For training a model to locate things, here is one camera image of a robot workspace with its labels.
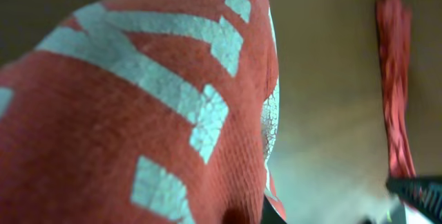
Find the red t-shirt with logo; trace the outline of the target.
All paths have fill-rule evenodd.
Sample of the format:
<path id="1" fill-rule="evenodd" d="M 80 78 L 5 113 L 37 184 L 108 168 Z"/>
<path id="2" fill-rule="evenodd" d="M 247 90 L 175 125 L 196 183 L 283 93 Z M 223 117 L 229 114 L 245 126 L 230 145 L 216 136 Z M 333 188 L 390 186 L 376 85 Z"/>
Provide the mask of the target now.
<path id="1" fill-rule="evenodd" d="M 269 0 L 101 0 L 1 69 L 2 223 L 260 223 Z"/>

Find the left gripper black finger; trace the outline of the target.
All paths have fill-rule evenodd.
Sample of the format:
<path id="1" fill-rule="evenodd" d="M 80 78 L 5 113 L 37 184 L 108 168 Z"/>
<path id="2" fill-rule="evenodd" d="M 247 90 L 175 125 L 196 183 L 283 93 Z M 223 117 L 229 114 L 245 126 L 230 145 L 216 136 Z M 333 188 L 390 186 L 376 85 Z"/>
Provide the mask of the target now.
<path id="1" fill-rule="evenodd" d="M 277 213 L 269 202 L 267 197 L 264 197 L 262 205 L 262 218 L 260 224 L 287 224 L 286 221 Z"/>

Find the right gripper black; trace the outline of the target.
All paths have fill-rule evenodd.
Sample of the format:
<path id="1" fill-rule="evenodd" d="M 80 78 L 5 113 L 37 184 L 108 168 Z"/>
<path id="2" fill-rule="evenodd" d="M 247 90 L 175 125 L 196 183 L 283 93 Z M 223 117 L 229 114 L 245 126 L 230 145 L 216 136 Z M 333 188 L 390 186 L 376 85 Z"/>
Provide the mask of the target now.
<path id="1" fill-rule="evenodd" d="M 388 192 L 396 194 L 436 224 L 441 224 L 441 176 L 393 178 L 386 181 Z"/>

